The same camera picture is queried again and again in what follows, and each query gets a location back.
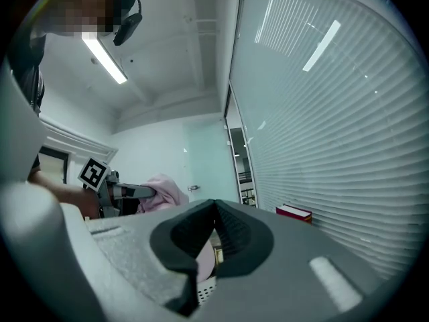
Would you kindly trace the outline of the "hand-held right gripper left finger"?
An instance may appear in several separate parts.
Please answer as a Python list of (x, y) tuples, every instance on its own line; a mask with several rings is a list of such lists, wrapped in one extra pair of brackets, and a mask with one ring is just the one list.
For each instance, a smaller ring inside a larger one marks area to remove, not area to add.
[(212, 201), (88, 224), (100, 256), (91, 278), (106, 316), (214, 316), (216, 290), (204, 293), (196, 261), (216, 221)]

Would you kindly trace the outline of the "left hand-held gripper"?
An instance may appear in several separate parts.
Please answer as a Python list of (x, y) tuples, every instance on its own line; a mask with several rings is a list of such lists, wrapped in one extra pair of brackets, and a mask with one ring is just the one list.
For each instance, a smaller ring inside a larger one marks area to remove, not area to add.
[(156, 191), (148, 186), (119, 183), (119, 173), (93, 157), (85, 162), (78, 179), (84, 188), (96, 193), (100, 218), (120, 216), (121, 199), (148, 199), (156, 195)]

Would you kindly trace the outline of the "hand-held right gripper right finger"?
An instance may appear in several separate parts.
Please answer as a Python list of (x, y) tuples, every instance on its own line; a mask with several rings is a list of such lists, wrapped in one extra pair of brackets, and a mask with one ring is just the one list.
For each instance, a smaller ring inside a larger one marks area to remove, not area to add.
[(227, 202), (257, 222), (247, 248), (225, 258), (214, 292), (197, 321), (387, 321), (385, 308), (398, 287), (315, 227), (289, 217)]

